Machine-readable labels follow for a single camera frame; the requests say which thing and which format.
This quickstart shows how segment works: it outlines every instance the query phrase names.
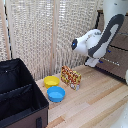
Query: black storage box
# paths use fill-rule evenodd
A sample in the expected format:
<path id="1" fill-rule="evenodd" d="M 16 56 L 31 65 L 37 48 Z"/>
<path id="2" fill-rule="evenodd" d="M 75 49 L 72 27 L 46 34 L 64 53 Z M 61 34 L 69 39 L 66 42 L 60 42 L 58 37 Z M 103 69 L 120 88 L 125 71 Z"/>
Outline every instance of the black storage box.
<path id="1" fill-rule="evenodd" d="M 21 59 L 0 62 L 0 128 L 45 128 L 48 107 Z"/>

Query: pet bowl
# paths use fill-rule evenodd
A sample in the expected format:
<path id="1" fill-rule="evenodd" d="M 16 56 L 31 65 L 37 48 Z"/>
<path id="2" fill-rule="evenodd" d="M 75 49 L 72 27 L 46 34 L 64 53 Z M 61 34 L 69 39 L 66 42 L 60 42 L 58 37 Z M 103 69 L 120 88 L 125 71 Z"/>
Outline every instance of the pet bowl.
<path id="1" fill-rule="evenodd" d="M 47 76 L 44 78 L 44 84 L 46 88 L 50 88 L 52 86 L 58 86 L 60 80 L 56 76 Z"/>
<path id="2" fill-rule="evenodd" d="M 61 87 L 53 86 L 47 90 L 47 94 L 52 102 L 61 102 L 65 96 L 65 90 Z"/>

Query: wooden floor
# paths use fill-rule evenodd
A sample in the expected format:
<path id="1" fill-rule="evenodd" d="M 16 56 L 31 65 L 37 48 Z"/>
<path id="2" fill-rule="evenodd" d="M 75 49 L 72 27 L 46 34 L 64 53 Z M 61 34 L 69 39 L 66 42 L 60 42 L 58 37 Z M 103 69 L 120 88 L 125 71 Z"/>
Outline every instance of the wooden floor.
<path id="1" fill-rule="evenodd" d="M 60 82 L 66 95 L 60 103 L 48 100 L 47 128 L 110 128 L 128 101 L 128 86 L 94 68 L 82 65 L 75 70 L 82 75 L 80 89 Z M 43 80 L 37 84 L 48 99 Z"/>

